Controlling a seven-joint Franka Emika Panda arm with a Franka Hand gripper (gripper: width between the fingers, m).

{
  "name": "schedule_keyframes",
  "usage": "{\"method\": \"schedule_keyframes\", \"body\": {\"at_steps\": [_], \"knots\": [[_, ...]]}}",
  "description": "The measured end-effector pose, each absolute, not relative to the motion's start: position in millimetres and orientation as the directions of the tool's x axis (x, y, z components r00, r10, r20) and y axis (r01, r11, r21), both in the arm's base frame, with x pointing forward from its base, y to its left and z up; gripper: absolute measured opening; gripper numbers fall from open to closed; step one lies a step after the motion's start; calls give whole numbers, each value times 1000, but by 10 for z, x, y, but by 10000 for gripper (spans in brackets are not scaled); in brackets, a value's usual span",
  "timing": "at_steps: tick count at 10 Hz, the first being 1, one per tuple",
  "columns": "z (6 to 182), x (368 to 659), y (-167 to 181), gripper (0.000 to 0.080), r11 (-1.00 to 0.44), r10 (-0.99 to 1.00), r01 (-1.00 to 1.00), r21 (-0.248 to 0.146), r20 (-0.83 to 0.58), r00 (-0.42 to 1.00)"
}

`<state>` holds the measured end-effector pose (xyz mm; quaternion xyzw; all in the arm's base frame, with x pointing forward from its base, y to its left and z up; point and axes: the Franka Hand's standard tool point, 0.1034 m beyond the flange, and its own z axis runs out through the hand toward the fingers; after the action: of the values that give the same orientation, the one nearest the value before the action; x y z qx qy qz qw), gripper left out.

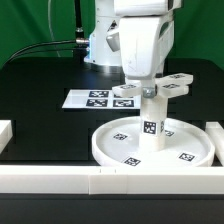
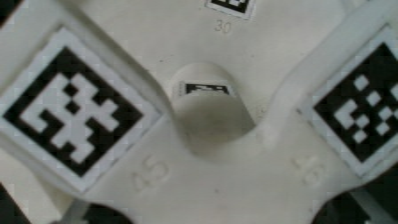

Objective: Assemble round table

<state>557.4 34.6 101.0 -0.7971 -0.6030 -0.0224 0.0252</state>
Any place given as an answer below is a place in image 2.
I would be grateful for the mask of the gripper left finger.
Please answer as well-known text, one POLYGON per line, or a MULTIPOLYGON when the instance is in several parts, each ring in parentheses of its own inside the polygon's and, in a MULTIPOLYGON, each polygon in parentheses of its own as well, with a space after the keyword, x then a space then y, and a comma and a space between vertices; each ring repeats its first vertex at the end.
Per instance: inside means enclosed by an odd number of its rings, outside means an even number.
POLYGON ((59 220, 59 224, 136 224, 125 214, 104 206, 82 200, 72 202, 70 208, 59 220))

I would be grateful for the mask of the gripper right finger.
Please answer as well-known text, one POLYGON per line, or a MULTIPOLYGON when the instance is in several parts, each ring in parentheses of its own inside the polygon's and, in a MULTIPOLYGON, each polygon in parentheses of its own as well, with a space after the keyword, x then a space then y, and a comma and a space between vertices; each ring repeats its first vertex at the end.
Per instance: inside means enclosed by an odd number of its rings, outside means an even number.
POLYGON ((393 216, 368 190, 358 188, 327 201, 311 224, 398 224, 398 216, 393 216))

